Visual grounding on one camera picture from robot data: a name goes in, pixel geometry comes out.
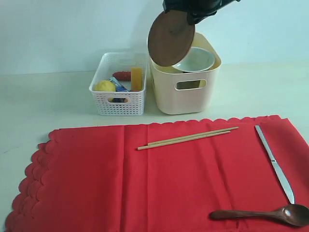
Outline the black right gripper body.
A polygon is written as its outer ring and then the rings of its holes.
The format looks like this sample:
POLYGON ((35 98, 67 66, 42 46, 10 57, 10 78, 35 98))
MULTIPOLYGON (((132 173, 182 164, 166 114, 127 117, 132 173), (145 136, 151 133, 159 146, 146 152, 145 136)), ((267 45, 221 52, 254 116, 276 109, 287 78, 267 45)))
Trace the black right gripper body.
POLYGON ((194 14, 210 14, 234 2, 234 0, 164 0, 165 12, 170 10, 194 14))

